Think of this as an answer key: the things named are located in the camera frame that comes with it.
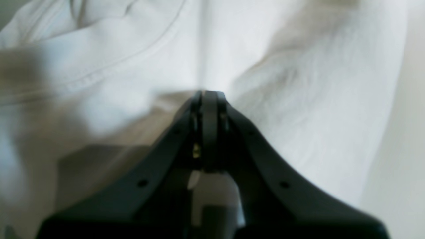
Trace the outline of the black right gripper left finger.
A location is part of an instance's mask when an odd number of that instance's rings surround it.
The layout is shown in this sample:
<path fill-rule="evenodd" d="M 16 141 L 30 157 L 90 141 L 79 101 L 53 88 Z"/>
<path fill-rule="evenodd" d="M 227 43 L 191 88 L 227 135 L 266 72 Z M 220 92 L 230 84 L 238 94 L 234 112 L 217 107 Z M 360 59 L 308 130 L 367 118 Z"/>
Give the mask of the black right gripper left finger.
<path fill-rule="evenodd" d="M 201 104 L 197 91 L 144 159 L 100 192 L 46 219 L 37 238 L 184 239 Z"/>

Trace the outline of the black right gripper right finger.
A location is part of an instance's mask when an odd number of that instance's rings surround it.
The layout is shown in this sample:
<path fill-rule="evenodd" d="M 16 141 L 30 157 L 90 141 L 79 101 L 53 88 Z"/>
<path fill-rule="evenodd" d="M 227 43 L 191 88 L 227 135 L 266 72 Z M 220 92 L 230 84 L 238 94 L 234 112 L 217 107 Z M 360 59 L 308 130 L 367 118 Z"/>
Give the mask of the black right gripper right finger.
<path fill-rule="evenodd" d="M 217 93 L 218 157 L 237 183 L 245 226 L 235 239 L 388 239 L 383 223 L 322 191 L 293 169 Z"/>

